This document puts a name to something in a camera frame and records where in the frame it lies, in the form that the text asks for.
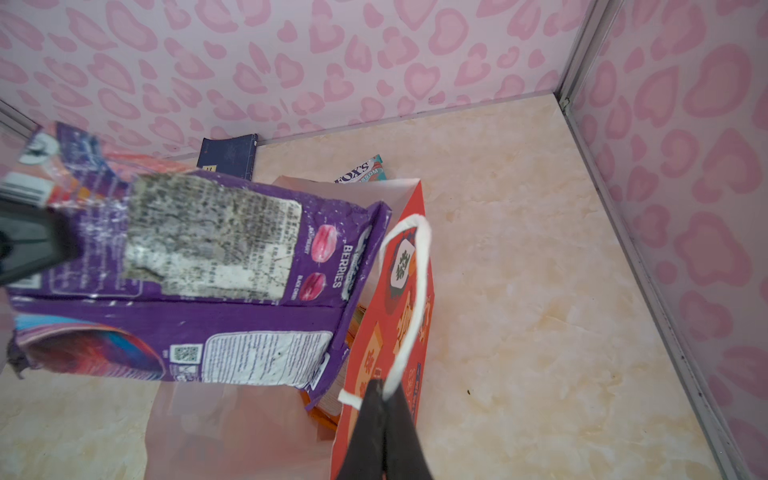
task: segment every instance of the beige floor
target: beige floor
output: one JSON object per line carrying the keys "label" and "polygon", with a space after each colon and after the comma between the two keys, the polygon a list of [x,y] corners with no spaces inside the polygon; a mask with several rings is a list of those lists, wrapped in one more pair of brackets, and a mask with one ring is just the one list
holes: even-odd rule
{"label": "beige floor", "polygon": [[[260,148],[255,178],[381,154],[424,180],[436,306],[419,435],[435,478],[718,478],[552,96]],[[156,386],[0,376],[0,477],[141,478]]]}

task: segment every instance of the pink heart wallpaper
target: pink heart wallpaper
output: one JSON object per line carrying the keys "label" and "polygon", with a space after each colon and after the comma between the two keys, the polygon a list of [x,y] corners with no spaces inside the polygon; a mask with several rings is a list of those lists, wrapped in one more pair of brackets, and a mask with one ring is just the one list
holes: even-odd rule
{"label": "pink heart wallpaper", "polygon": [[590,0],[0,0],[0,98],[158,156],[552,91]]}
{"label": "pink heart wallpaper", "polygon": [[768,479],[768,2],[627,0],[579,130],[754,478]]}

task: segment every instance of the red candy illustration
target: red candy illustration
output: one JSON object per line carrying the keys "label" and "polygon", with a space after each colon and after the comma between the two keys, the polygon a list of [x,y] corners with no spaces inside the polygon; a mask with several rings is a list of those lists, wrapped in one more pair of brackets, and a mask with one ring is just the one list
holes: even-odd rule
{"label": "red candy illustration", "polygon": [[326,287],[326,276],[323,273],[315,272],[309,275],[299,291],[299,300],[309,302],[317,298]]}
{"label": "red candy illustration", "polygon": [[336,238],[339,231],[333,225],[323,225],[317,229],[317,235],[312,240],[312,260],[317,263],[327,262],[336,250]]}

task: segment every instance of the white rope handle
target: white rope handle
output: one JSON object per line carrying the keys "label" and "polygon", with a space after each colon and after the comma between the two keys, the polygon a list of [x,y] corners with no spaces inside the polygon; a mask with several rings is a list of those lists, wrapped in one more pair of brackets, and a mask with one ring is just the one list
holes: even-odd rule
{"label": "white rope handle", "polygon": [[[419,329],[421,329],[422,321],[424,320],[424,309],[427,303],[427,268],[429,267],[429,246],[432,243],[432,228],[423,215],[411,215],[401,220],[386,234],[382,246],[379,248],[379,268],[381,269],[384,266],[384,253],[389,242],[402,232],[412,228],[416,228],[416,298],[413,303],[413,314],[408,331],[406,336],[403,337],[400,350],[397,352],[395,361],[392,362],[392,368],[389,369],[389,374],[384,381],[382,389],[384,401],[389,400],[389,397],[395,393],[402,381],[402,375],[406,371],[408,359],[411,356],[413,346],[416,344],[416,338],[419,336]],[[339,392],[339,402],[349,405],[356,410],[360,410],[362,406],[362,398],[346,390]]]}

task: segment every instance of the book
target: book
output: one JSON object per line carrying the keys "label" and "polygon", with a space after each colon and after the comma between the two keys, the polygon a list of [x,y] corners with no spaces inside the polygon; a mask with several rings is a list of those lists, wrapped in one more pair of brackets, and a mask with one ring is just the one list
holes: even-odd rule
{"label": "book", "polygon": [[251,180],[256,163],[256,134],[226,140],[203,139],[197,168]]}

